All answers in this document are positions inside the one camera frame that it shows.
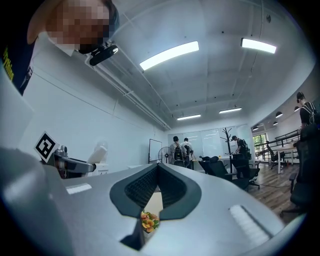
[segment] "person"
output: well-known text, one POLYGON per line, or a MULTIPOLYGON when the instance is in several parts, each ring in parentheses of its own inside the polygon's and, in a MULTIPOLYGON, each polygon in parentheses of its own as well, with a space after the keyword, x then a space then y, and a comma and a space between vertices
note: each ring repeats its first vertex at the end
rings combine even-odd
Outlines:
POLYGON ((296 102, 300 104, 301 108, 300 108, 300 118, 301 118, 301 129, 303 129, 304 127, 310 125, 310 117, 312 115, 312 113, 316 110, 316 107, 313 103, 308 102, 305 98, 305 95, 299 91, 296 94, 296 102))
POLYGON ((32 76, 30 63, 40 33, 47 32, 55 43, 87 54, 106 42, 119 26, 112 0, 31 0, 16 5, 16 1, 2 5, 4 12, 16 14, 9 14, 10 19, 1 27, 0 51, 3 68, 21 95, 32 76))
POLYGON ((185 156, 184 156, 184 167, 191 169, 192 168, 192 154, 194 152, 191 143, 188 138, 184 138, 184 142, 181 143, 181 147, 185 148, 185 156))
POLYGON ((170 146, 169 163, 184 167, 185 148, 179 144, 178 136, 173 137, 173 143, 170 146))
POLYGON ((232 136, 232 140, 235 141, 238 145, 238 148, 234 152, 235 154, 242 154, 243 157, 247 158, 247 150, 246 150, 246 144, 243 139, 238 138, 237 136, 232 136))

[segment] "black chair backrest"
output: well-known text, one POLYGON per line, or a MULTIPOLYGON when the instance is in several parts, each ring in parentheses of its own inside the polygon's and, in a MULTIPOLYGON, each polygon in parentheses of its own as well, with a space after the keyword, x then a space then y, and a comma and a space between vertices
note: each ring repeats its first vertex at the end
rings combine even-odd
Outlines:
POLYGON ((215 176, 215 174, 213 173, 213 171, 211 170, 211 168, 209 167, 209 162, 205 162, 205 161, 199 161, 199 164, 201 165, 201 167, 204 169, 205 173, 215 176))
POLYGON ((214 176, 217 176, 219 178, 225 178, 225 175, 228 173, 224 163, 221 161, 217 161, 217 162, 211 162, 209 163, 209 167, 212 170, 212 172, 214 173, 214 176))
POLYGON ((266 145, 267 149, 270 152, 271 158, 273 158, 275 156, 275 153, 273 152, 273 150, 271 149, 271 147, 269 146, 269 144, 266 145))
POLYGON ((238 173, 242 173, 244 178, 250 178, 250 166, 248 159, 233 159, 231 162, 238 173))
POLYGON ((317 127, 308 125, 301 130, 301 141, 296 145, 299 157, 300 183, 316 184, 319 180, 320 132, 317 127))

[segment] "backpack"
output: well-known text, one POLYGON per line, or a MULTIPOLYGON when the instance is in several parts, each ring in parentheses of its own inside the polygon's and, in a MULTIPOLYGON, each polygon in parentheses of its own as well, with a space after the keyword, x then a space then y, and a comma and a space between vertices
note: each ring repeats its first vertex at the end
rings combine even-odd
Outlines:
POLYGON ((243 141, 243 145, 244 145, 244 149, 245 149, 247 158, 249 160, 251 160, 250 148, 248 147, 248 144, 246 143, 246 141, 244 139, 242 141, 243 141))
POLYGON ((174 149, 174 160, 177 161, 177 160, 184 160, 184 157, 183 157, 183 153, 182 153, 182 150, 179 146, 176 146, 176 148, 174 149))
POLYGON ((186 150, 186 155, 189 156, 190 154, 190 147, 188 145, 184 145, 184 148, 186 150))
POLYGON ((315 122, 315 115, 318 114, 315 105, 310 103, 310 107, 308 107, 307 104, 304 104, 301 108, 309 113, 309 123, 310 125, 313 124, 315 122))

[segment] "window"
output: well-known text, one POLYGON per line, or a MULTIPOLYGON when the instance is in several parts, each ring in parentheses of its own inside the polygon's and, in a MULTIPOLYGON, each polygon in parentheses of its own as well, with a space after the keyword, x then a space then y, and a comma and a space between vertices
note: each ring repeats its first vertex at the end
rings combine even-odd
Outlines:
POLYGON ((266 155, 268 155, 268 158, 269 158, 269 151, 267 147, 265 145, 261 145, 266 143, 266 141, 267 141, 267 135, 265 133, 253 137, 255 156, 257 159, 265 160, 266 155))

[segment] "white table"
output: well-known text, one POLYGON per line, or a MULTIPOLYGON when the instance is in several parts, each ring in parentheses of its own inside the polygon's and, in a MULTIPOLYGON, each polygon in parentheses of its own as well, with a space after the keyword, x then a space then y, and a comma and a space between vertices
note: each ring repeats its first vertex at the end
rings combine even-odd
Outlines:
POLYGON ((127 167, 129 168, 129 169, 134 169, 134 168, 137 168, 137 167, 139 167, 139 166, 142 166, 143 164, 140 164, 140 165, 127 165, 127 167))
POLYGON ((275 151, 278 152, 278 163, 279 163, 279 165, 278 165, 278 174, 281 173, 280 153, 281 153, 281 152, 291 152, 291 164, 293 165, 293 164, 294 164, 294 150, 296 150, 296 149, 297 149, 297 148, 294 147, 294 145, 291 144, 291 143, 285 145, 284 147, 278 147, 278 148, 274 149, 275 151))

